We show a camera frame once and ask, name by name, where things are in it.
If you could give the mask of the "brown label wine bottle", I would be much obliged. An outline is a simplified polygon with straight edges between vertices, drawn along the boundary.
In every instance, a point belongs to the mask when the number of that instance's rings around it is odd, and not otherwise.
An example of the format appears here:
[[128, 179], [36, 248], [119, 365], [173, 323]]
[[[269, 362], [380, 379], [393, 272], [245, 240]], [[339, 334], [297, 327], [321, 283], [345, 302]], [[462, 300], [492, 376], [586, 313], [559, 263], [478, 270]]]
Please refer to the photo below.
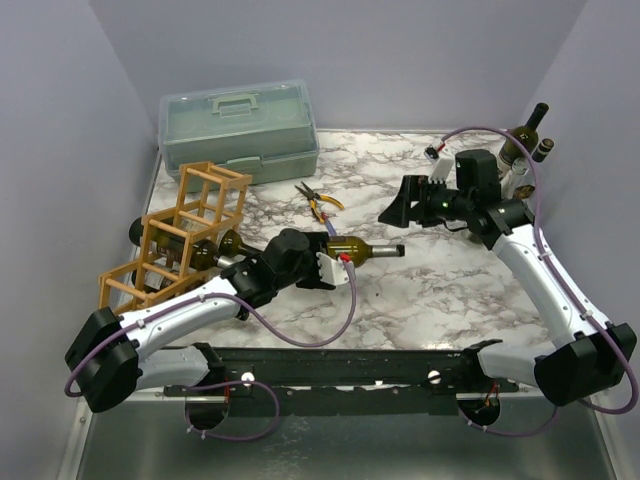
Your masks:
[[333, 236], [327, 242], [327, 254], [337, 259], [347, 255], [355, 267], [362, 266], [369, 259], [401, 258], [405, 256], [405, 246], [371, 245], [357, 236]]

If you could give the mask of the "dark green wine bottle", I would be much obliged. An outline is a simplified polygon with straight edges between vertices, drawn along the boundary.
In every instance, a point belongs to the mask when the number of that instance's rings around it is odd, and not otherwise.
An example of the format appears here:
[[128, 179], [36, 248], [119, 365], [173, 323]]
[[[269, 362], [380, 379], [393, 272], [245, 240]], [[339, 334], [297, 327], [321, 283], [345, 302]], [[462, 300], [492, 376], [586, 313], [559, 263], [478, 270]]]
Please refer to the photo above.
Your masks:
[[[142, 218], [138, 217], [129, 227], [128, 235], [130, 241], [134, 245], [141, 247], [144, 232]], [[183, 237], [154, 226], [151, 226], [148, 232], [150, 250], [153, 253], [159, 254], [170, 262], [182, 263], [186, 245]], [[189, 267], [196, 271], [206, 271], [214, 267], [225, 269], [235, 263], [235, 259], [221, 255], [218, 246], [213, 241], [204, 239], [194, 243]]]

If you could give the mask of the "green bottle silver neck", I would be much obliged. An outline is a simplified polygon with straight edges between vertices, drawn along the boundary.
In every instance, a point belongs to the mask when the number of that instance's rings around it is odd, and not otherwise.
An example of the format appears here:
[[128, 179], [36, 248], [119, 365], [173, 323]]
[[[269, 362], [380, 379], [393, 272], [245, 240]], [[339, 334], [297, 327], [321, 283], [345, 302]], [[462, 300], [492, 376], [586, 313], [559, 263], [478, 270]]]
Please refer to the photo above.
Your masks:
[[218, 250], [221, 255], [230, 258], [236, 256], [247, 257], [262, 253], [260, 249], [246, 244], [241, 235], [233, 229], [228, 230], [222, 236], [218, 244]]

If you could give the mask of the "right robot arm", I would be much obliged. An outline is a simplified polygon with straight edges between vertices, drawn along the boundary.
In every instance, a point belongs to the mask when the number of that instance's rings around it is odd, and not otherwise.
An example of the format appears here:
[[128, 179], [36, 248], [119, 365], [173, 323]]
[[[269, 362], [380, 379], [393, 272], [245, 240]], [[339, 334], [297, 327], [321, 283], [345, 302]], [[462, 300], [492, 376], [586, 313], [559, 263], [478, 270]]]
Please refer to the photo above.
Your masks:
[[489, 342], [460, 367], [460, 379], [480, 392], [503, 378], [537, 387], [547, 400], [565, 406], [620, 383], [636, 346], [628, 324], [613, 324], [577, 287], [534, 226], [518, 199], [501, 195], [497, 160], [487, 150], [465, 150], [441, 159], [437, 172], [456, 171], [450, 189], [435, 175], [406, 175], [379, 222], [428, 228], [462, 221], [512, 272], [551, 334], [546, 348]]

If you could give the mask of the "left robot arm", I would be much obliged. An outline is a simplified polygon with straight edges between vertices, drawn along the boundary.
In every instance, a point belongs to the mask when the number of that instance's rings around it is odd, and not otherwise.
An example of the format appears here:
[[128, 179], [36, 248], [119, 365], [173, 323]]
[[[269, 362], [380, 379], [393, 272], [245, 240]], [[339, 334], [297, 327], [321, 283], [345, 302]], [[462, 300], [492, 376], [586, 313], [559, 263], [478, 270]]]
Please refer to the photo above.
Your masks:
[[171, 343], [266, 305], [291, 285], [332, 290], [346, 283], [344, 263], [326, 252], [328, 240], [325, 233], [284, 229], [263, 251], [176, 298], [121, 315], [109, 307], [94, 311], [65, 355], [71, 371], [65, 394], [84, 398], [100, 413], [139, 390], [178, 386], [214, 393], [220, 368], [203, 349], [173, 349]]

